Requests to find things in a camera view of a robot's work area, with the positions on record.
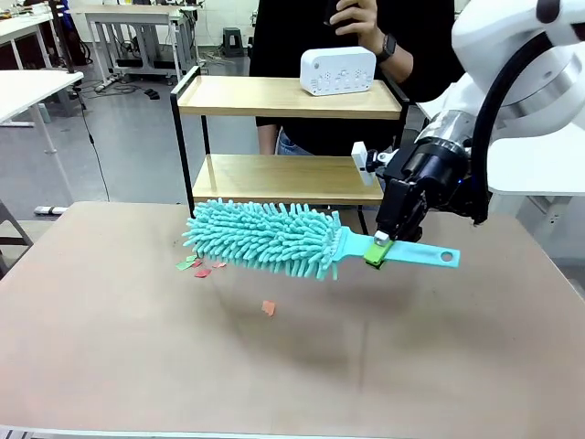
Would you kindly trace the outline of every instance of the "chenille bristle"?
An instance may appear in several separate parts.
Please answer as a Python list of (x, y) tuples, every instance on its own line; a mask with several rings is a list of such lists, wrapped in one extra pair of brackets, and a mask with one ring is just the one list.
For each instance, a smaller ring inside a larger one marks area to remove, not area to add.
[(199, 203), (185, 246), (211, 260), (246, 268), (284, 271), (293, 277), (324, 280), (332, 271), (337, 277), (333, 256), (339, 244), (339, 214), (331, 216), (309, 209), (308, 205), (224, 203), (221, 199)]

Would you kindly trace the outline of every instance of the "orange paper scrap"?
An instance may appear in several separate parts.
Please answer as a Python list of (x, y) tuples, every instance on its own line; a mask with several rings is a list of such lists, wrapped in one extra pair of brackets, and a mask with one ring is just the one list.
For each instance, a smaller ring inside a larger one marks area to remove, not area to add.
[(262, 311), (268, 314), (269, 317), (272, 317), (276, 312), (276, 304), (270, 300), (265, 300), (262, 302)]

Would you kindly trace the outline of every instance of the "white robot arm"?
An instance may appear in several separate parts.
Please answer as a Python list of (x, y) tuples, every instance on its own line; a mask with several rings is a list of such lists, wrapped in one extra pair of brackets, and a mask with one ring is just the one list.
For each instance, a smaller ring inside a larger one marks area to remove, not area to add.
[(387, 155), (368, 156), (368, 172), (386, 166), (379, 231), (416, 241), (430, 208), (483, 223), (494, 139), (554, 133), (585, 106), (585, 71), (574, 50), (581, 41), (583, 0), (472, 0), (452, 32), (468, 75), (414, 145), (389, 163)]

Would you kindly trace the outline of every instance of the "black cable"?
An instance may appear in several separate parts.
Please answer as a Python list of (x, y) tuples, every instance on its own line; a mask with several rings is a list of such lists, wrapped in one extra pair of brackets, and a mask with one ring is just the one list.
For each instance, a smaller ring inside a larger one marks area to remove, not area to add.
[(543, 32), (533, 37), (504, 65), (485, 96), (482, 109), (477, 115), (472, 142), (473, 221), (475, 225), (485, 222), (488, 216), (490, 193), (487, 185), (487, 150), (492, 140), (497, 114), (520, 74), (532, 61), (552, 48), (552, 43), (546, 33)]
[(93, 64), (93, 59), (91, 59), (91, 49), (87, 44), (85, 44), (83, 41), (81, 41), (81, 39), (80, 39), (80, 47), (81, 47), (81, 51), (83, 52), (83, 56), (85, 57), (85, 62), (87, 62), (88, 64)]
[[(97, 99), (97, 98), (107, 98), (110, 96), (124, 96), (127, 94), (132, 94), (135, 93), (139, 90), (143, 90), (142, 87), (140, 87), (139, 85), (133, 85), (133, 84), (123, 84), (123, 85), (116, 85), (116, 86), (112, 86), (109, 87), (108, 90), (115, 90), (114, 93), (106, 93), (106, 92), (97, 92), (95, 91), (97, 87), (94, 87), (93, 90), (88, 90), (88, 91), (82, 91), (81, 94), (83, 94), (85, 97), (87, 97), (87, 99)], [(91, 93), (95, 93), (95, 96), (88, 96)]]
[(103, 188), (106, 191), (106, 197), (108, 198), (108, 201), (110, 201), (110, 191), (108, 190), (108, 185), (106, 184), (106, 179), (104, 178), (103, 170), (101, 169), (100, 155), (98, 154), (98, 149), (95, 147), (95, 141), (93, 140), (93, 136), (91, 135), (90, 127), (88, 126), (88, 121), (85, 119), (85, 104), (83, 103), (83, 100), (81, 99), (80, 89), (75, 87), (73, 90), (77, 93), (77, 99), (80, 101), (81, 117), (83, 117), (83, 123), (85, 124), (85, 129), (87, 130), (88, 136), (90, 137), (91, 147), (93, 148), (93, 152), (95, 153), (95, 158), (98, 161), (98, 168), (100, 169), (101, 181), (103, 182)]

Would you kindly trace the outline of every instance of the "hanging hole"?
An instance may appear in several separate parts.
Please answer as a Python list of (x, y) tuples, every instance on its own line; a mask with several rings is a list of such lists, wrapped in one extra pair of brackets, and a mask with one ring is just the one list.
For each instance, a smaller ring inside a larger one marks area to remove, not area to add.
[(444, 252), (441, 255), (441, 259), (442, 259), (443, 262), (452, 262), (452, 260), (453, 260), (453, 253)]

